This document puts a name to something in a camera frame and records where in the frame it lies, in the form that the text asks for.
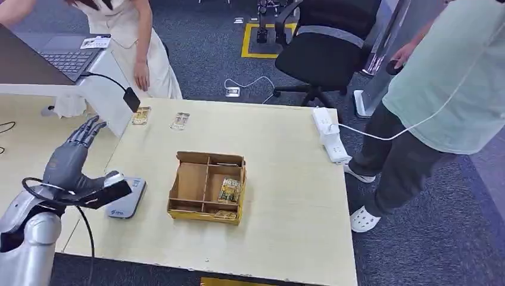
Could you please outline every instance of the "snack package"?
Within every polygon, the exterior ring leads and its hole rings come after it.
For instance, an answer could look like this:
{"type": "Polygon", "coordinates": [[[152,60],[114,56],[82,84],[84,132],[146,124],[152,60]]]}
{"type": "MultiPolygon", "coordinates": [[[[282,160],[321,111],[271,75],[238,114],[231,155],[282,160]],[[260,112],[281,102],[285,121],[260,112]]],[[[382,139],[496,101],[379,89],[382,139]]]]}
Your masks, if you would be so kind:
{"type": "Polygon", "coordinates": [[[184,128],[186,128],[186,123],[188,122],[188,119],[189,119],[189,113],[179,112],[175,116],[175,119],[170,125],[170,128],[175,130],[184,130],[184,128]]]}
{"type": "Polygon", "coordinates": [[[132,124],[133,125],[146,125],[150,107],[139,107],[137,112],[133,115],[132,124]]]}
{"type": "Polygon", "coordinates": [[[220,203],[236,203],[240,196],[240,182],[234,179],[225,178],[221,185],[221,191],[217,197],[220,203]]]}
{"type": "Polygon", "coordinates": [[[236,212],[229,212],[227,210],[220,210],[214,217],[216,219],[236,219],[236,212]]]}

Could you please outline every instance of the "black pants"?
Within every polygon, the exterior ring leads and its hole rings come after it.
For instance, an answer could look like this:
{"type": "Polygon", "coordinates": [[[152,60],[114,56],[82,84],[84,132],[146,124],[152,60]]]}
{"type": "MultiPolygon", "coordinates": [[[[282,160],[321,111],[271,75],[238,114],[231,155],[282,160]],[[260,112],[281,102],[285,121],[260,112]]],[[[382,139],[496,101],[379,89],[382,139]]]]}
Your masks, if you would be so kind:
{"type": "MultiPolygon", "coordinates": [[[[381,103],[366,125],[365,132],[390,138],[404,129],[399,118],[381,103]]],[[[405,132],[392,141],[365,136],[361,152],[349,162],[349,168],[362,176],[382,173],[375,196],[366,202],[365,208],[374,216],[383,216],[420,193],[436,165],[455,158],[455,154],[432,149],[410,132],[405,132]]]]}

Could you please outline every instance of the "floor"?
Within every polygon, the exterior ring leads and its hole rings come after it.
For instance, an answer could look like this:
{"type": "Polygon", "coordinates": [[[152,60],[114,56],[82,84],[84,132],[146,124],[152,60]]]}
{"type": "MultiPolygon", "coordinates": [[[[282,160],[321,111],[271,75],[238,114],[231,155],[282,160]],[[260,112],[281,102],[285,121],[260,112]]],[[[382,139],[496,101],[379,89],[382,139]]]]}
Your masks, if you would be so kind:
{"type": "Polygon", "coordinates": [[[505,220],[505,129],[480,152],[472,155],[484,184],[505,220]]]}
{"type": "MultiPolygon", "coordinates": [[[[235,17],[253,17],[255,1],[152,0],[154,27],[170,48],[171,64],[184,97],[193,100],[230,100],[223,82],[233,78],[249,83],[268,76],[277,85],[296,80],[274,68],[273,60],[241,58],[243,25],[235,17]]],[[[86,32],[86,18],[63,0],[39,1],[34,13],[15,27],[33,32],[86,32]]],[[[359,75],[350,91],[364,87],[359,75]]],[[[243,91],[235,101],[261,103],[268,82],[243,91]]],[[[350,97],[329,96],[349,125],[362,129],[350,97]]],[[[283,94],[271,104],[297,105],[301,95],[283,94]]],[[[361,137],[342,131],[348,152],[360,148],[361,137]]],[[[353,234],[360,285],[505,285],[505,212],[503,194],[505,132],[483,152],[461,157],[428,181],[427,191],[385,217],[366,234],[353,234]]],[[[372,195],[373,185],[347,178],[351,211],[372,195]]],[[[51,285],[82,285],[89,259],[59,254],[51,285]]],[[[198,285],[202,273],[136,263],[98,260],[94,285],[198,285]]],[[[285,282],[272,282],[286,285],[285,282]]]]}

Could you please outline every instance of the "laptop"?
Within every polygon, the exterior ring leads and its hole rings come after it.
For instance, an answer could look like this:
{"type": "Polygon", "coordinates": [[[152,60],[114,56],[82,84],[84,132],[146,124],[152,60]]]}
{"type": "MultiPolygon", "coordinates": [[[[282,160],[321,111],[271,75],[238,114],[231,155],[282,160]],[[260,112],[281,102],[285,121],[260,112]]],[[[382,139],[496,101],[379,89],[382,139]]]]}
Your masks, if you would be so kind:
{"type": "Polygon", "coordinates": [[[80,49],[96,35],[18,33],[0,24],[0,84],[75,85],[101,49],[80,49]]]}

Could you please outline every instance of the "person's hand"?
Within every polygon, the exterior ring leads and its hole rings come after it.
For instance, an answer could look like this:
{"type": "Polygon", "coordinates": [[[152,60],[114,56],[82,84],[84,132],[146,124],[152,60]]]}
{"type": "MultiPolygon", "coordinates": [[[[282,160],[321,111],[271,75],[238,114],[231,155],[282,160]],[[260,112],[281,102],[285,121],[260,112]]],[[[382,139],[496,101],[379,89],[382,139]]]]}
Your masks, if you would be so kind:
{"type": "Polygon", "coordinates": [[[399,69],[401,66],[403,66],[409,60],[416,47],[417,45],[413,42],[402,46],[401,49],[399,49],[391,58],[392,60],[398,61],[394,68],[399,69]]]}
{"type": "Polygon", "coordinates": [[[149,89],[149,67],[147,62],[135,63],[133,77],[141,90],[147,91],[149,89]]]}

